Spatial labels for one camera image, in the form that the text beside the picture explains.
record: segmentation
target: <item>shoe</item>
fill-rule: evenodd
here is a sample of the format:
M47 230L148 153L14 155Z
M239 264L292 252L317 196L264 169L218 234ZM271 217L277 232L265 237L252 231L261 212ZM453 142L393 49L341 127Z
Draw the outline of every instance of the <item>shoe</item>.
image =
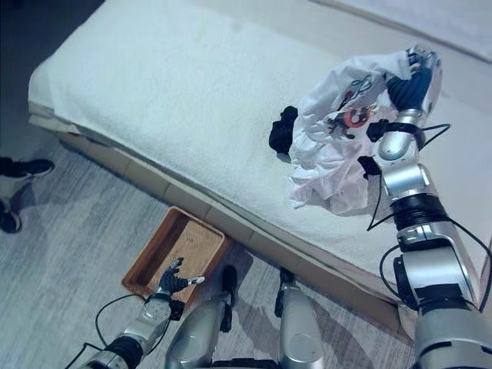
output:
M21 228L21 218L0 201L0 229L6 233L17 233Z
M10 161L6 165L3 175L11 178L42 177L53 169L55 169L55 164L46 159Z

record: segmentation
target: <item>black cloth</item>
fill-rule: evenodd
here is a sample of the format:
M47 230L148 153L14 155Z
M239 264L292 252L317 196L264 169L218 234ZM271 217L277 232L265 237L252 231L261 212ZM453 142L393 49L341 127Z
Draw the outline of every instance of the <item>black cloth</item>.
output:
M292 131L294 130L294 122L298 117L298 110L293 106L287 106L280 113L280 116L280 121L273 122L268 144L278 154L288 155L292 145Z

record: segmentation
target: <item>bed frame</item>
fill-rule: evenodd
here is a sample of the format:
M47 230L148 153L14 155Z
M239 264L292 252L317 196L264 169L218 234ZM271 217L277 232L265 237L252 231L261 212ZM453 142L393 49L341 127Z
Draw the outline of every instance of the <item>bed frame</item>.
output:
M396 304L364 291L334 268L299 251L295 245L277 239L206 194L119 148L103 145L84 135L64 132L55 134L62 144L127 178L156 198L177 205L217 227L261 256L289 269L331 298L362 313L369 321L375 321L407 337Z

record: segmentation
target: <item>white towel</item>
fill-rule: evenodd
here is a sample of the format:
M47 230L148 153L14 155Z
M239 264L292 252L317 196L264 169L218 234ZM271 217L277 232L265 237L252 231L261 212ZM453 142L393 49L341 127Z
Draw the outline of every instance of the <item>white towel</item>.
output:
M387 73L411 77L405 51L351 58L302 98L289 152L294 165L290 198L295 208L315 203L340 214L367 207L367 181L357 159L371 155L369 124L396 117L386 93ZM363 107L370 112L360 127L334 124L339 114L358 114Z

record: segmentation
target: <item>bed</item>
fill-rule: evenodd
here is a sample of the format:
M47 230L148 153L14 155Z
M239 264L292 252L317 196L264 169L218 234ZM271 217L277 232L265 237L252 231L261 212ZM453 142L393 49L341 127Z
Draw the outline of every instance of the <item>bed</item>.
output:
M419 40L308 1L107 1L32 74L30 122L397 331L397 301L377 272L393 224L367 233L371 206L294 210L291 166L268 134L346 58ZM489 240L490 64L427 44L445 63L430 121L454 126L422 162L448 212ZM484 255L464 242L482 271Z

